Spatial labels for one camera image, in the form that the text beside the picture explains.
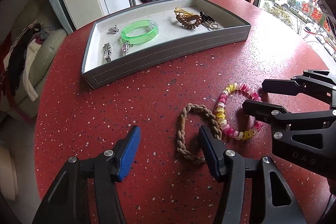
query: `silver hair clip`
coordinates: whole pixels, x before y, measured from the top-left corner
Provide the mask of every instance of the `silver hair clip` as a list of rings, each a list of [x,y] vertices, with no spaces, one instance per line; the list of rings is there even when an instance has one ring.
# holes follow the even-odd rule
[[[112,27],[112,28],[109,29],[109,32],[111,32],[111,33],[117,33],[117,32],[119,32],[119,29],[115,25],[114,27]]]
[[[110,43],[106,43],[104,44],[104,59],[106,60],[106,62],[110,62],[111,58],[110,58],[110,54],[111,54],[111,45]]]
[[[128,40],[123,40],[123,47],[121,49],[121,52],[125,55],[129,52],[129,47],[132,47],[133,44],[130,44]]]

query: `black garment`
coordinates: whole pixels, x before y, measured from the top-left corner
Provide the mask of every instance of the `black garment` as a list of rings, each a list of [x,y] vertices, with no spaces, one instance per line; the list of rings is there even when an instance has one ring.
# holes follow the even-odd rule
[[[7,73],[9,76],[10,83],[10,92],[13,96],[15,96],[15,91],[19,88],[20,84],[20,76],[25,68],[26,56],[25,52],[27,50],[28,44],[34,35],[41,30],[41,24],[37,23],[32,28],[26,30],[26,32],[22,35],[18,43],[15,45],[9,61]]]

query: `tile floor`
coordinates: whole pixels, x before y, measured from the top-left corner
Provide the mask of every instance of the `tile floor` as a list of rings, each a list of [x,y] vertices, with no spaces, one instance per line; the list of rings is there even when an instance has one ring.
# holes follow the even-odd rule
[[[8,201],[22,224],[31,224],[41,203],[35,177],[34,128],[7,116],[0,123],[0,141],[9,149],[17,174],[18,196]]]

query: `red table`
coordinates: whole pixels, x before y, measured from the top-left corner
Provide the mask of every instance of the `red table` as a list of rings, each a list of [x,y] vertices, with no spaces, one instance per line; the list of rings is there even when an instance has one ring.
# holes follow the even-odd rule
[[[41,96],[36,125],[35,165],[41,198],[64,161],[72,155],[95,157],[138,125],[142,140],[128,177],[117,185],[127,223],[212,223],[222,184],[206,165],[195,166],[176,154],[176,123],[187,103],[213,109],[223,87],[243,81],[261,87],[265,78],[289,79],[305,69],[327,69],[320,57],[291,28],[244,0],[210,0],[252,24],[247,41],[213,48],[154,66],[91,90],[81,66],[92,23],[68,36],[57,53]],[[244,98],[228,100],[230,124]],[[291,112],[327,110],[305,95],[269,95],[269,102]],[[202,125],[191,114],[186,141]],[[326,179],[271,153],[270,127],[249,142],[229,142],[244,157],[270,155],[297,198],[308,223],[315,223],[329,197]],[[92,183],[89,183],[92,195]],[[246,189],[250,192],[251,184]],[[97,220],[90,195],[91,218]],[[250,203],[244,202],[242,223]]]

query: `sofa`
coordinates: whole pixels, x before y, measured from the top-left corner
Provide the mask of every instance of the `sofa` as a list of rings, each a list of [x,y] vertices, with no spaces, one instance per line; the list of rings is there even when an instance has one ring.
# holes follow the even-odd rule
[[[30,118],[37,115],[40,97],[44,83],[48,77],[51,63],[64,38],[67,36],[67,33],[58,21],[49,3],[49,0],[29,0],[18,17],[15,19],[15,22],[12,26],[12,42],[15,41],[16,37],[20,35],[26,26],[35,20],[37,20],[36,23],[41,23],[42,27],[51,27],[54,32],[50,34],[43,42],[31,66],[29,74],[29,80],[38,93],[39,97],[37,100],[32,102],[27,96],[26,90],[24,89],[22,83],[22,74],[19,89],[16,91],[15,101],[18,107]],[[3,111],[16,119],[23,120],[22,117],[10,107],[7,97],[4,96],[3,93],[1,94],[0,111]]]

